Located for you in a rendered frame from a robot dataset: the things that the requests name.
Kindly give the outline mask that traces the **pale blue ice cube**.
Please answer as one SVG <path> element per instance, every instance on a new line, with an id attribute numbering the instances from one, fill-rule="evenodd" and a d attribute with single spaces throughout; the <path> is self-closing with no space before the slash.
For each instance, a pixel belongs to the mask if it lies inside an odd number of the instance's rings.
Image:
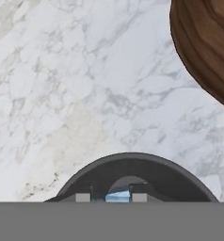
<path id="1" fill-rule="evenodd" d="M 105 196 L 105 201 L 106 202 L 129 202 L 130 201 L 129 187 L 126 185 L 111 187 Z"/>

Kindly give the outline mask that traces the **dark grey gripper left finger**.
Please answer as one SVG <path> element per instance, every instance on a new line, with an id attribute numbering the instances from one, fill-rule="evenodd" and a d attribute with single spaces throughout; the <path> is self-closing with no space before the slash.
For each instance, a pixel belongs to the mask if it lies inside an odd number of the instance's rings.
<path id="1" fill-rule="evenodd" d="M 91 202 L 92 191 L 91 185 L 73 185 L 67 190 L 61 190 L 47 202 Z"/>

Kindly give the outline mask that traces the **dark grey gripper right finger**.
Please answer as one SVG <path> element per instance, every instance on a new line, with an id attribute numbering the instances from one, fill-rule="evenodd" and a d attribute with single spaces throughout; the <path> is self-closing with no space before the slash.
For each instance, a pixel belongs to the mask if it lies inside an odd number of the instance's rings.
<path id="1" fill-rule="evenodd" d="M 131 202 L 171 201 L 171 198 L 157 192 L 150 184 L 130 184 Z"/>

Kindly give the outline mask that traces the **brown wooden bowl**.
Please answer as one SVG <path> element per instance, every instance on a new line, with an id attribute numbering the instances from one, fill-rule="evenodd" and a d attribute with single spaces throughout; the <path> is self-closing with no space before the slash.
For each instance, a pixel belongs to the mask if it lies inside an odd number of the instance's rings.
<path id="1" fill-rule="evenodd" d="M 224 105 L 224 0 L 171 0 L 169 25 L 186 70 Z"/>

